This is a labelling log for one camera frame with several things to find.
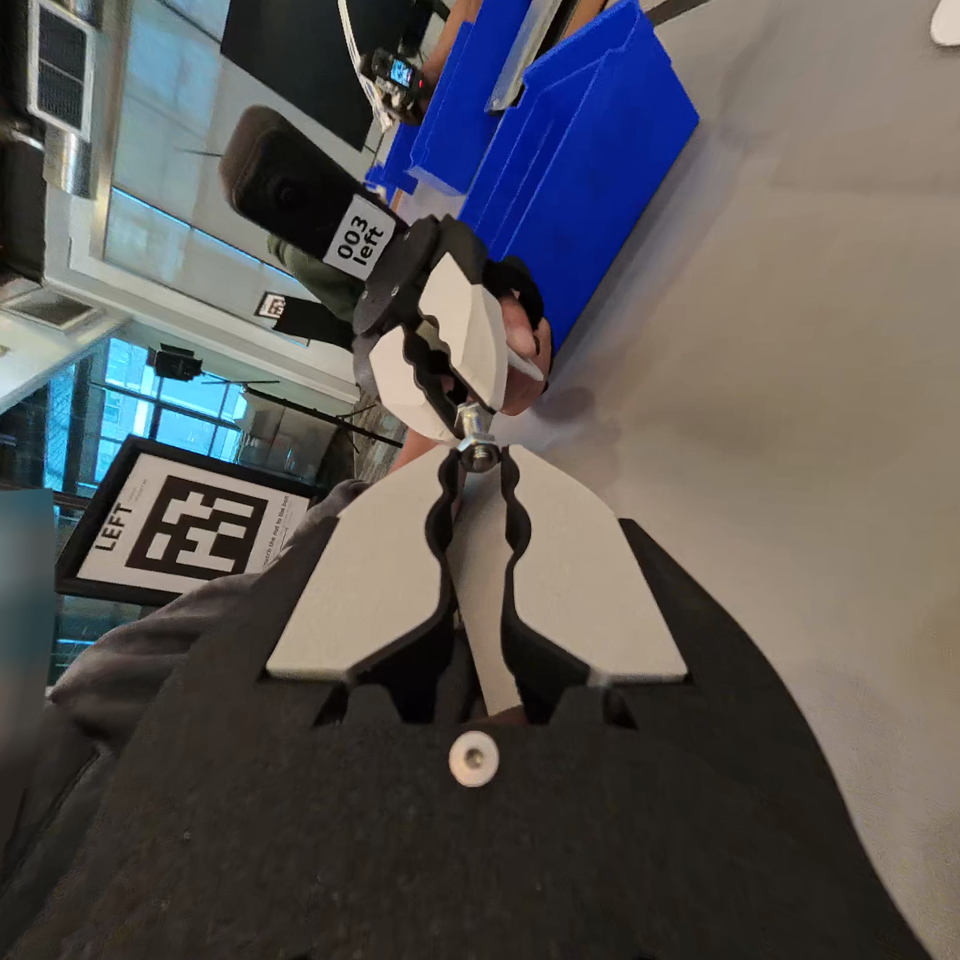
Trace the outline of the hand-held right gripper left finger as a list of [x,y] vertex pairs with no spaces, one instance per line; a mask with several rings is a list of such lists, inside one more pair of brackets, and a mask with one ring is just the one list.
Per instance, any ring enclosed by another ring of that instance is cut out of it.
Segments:
[[458,452],[436,446],[328,522],[317,562],[268,657],[268,680],[382,687],[399,710],[434,710],[454,650],[447,551]]

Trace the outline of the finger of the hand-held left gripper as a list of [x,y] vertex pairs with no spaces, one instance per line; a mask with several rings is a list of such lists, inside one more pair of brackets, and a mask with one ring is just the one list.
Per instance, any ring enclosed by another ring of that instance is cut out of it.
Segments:
[[383,406],[414,433],[458,444],[457,405],[442,378],[456,386],[463,338],[452,323],[405,322],[385,333],[368,359]]
[[502,410],[510,370],[543,382],[537,365],[507,342],[498,298],[473,281],[452,252],[430,271],[418,299],[419,313],[434,322],[452,377],[487,410]]

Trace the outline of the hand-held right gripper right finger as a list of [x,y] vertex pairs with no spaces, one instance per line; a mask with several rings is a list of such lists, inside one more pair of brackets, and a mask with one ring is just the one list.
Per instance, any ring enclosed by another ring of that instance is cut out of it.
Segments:
[[519,444],[484,482],[484,699],[675,685],[689,668],[612,509]]

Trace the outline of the blue plastic bin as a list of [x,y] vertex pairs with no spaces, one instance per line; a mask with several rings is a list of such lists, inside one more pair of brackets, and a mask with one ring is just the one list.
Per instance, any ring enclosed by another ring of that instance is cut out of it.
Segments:
[[448,196],[465,195],[498,126],[487,102],[529,1],[454,2],[423,63],[425,117],[409,172]]
[[392,130],[393,138],[386,158],[374,162],[365,175],[366,188],[380,194],[389,205],[399,192],[414,194],[419,184],[419,180],[411,174],[411,153],[420,128],[399,124]]
[[699,114],[638,2],[617,2],[535,60],[459,218],[527,266],[553,344],[567,339]]

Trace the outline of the person's left hand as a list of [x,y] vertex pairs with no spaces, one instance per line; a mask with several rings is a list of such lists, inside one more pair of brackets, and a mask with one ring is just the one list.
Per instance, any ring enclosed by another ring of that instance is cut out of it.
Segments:
[[508,366],[500,412],[515,417],[532,407],[547,390],[554,355],[552,331],[546,317],[531,321],[514,295],[500,296],[498,303],[508,349],[528,365],[535,366],[540,374],[537,379],[523,369]]

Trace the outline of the black monitor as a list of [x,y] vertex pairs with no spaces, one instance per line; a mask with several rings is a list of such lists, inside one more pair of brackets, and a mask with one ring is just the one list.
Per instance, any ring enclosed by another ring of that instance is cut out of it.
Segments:
[[[361,55],[413,54],[436,16],[433,2],[347,1]],[[336,1],[231,1],[221,53],[351,148],[376,126]]]

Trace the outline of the person's dark clothing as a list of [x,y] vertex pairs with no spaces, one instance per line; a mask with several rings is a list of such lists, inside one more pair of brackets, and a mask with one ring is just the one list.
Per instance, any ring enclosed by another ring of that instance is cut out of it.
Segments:
[[175,667],[261,578],[238,574],[115,628],[70,666],[43,712],[40,757],[2,868],[2,958],[71,866],[116,762]]

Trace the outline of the black white marker board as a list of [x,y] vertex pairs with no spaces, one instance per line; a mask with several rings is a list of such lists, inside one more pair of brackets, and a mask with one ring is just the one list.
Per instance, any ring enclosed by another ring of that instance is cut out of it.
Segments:
[[56,561],[55,590],[160,607],[260,573],[320,497],[288,476],[128,436]]

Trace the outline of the grey metal plate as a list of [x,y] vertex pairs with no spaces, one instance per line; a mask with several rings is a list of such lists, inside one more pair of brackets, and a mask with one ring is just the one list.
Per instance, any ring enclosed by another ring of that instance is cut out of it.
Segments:
[[563,1],[531,1],[486,101],[486,114],[503,114],[520,97],[524,72],[545,48],[564,4]]

